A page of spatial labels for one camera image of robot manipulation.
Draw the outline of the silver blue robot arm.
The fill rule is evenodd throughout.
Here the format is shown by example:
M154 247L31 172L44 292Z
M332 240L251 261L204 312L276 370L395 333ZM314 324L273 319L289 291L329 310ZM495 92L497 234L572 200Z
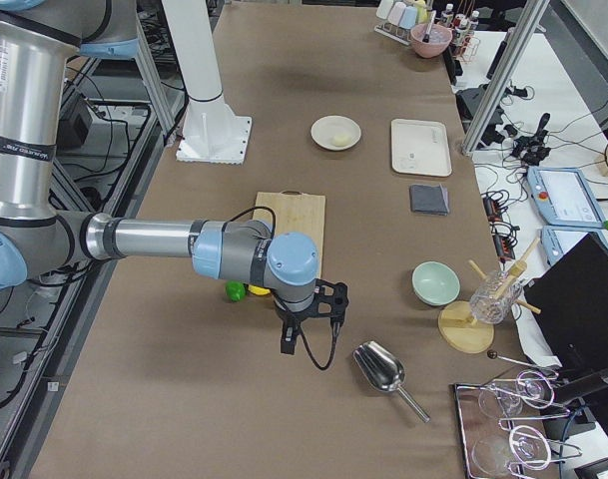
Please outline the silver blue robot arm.
M270 290L293 351L318 316L317 250L260 221L147 222L58 212L48 201L69 58L132 57L132 1L0 1L0 289L84 259L188 257L195 271Z

